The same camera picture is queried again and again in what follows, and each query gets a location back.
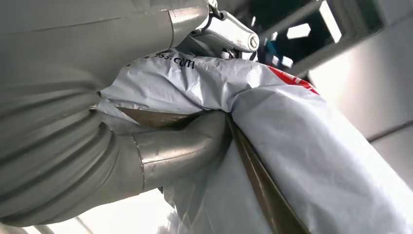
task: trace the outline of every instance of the plastic cover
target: plastic cover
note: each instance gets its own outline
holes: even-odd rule
[[[98,110],[231,112],[312,234],[411,234],[413,194],[307,82],[241,60],[166,53],[124,67]],[[271,233],[234,142],[224,157],[164,187],[176,233]]]

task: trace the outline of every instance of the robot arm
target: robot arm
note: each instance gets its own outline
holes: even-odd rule
[[[194,123],[151,148],[142,142],[156,134],[117,136],[90,110],[123,65],[176,46],[207,15],[205,0],[0,2],[2,223],[63,221],[160,186],[168,172],[154,159],[161,153],[184,174],[209,161],[224,128],[211,136]],[[225,122],[220,113],[208,118]],[[157,154],[160,146],[168,150]],[[175,160],[176,147],[188,154]],[[180,164],[185,158],[192,166]]]

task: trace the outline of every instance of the light fixture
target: light fixture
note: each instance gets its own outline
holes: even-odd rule
[[[294,61],[292,59],[290,59],[289,57],[283,56],[281,64],[288,67],[288,68],[291,68],[294,64]]]
[[[288,29],[287,38],[288,39],[295,39],[295,38],[304,38],[308,37],[310,34],[311,28],[308,23],[301,24],[295,27],[291,27]]]
[[[255,25],[255,16],[252,18],[252,22],[251,22],[251,27],[254,27],[254,25]]]
[[[278,66],[279,62],[280,62],[280,60],[276,56],[272,57],[272,60],[271,60],[272,64],[274,64],[275,66]]]
[[[278,36],[278,33],[277,33],[277,32],[273,33],[273,34],[271,35],[271,40],[277,39],[277,36]]]
[[[319,10],[325,24],[327,25],[328,30],[330,31],[331,36],[333,37],[334,42],[337,43],[340,40],[342,34],[336,20],[334,19],[333,13],[328,6],[327,1],[322,2]]]

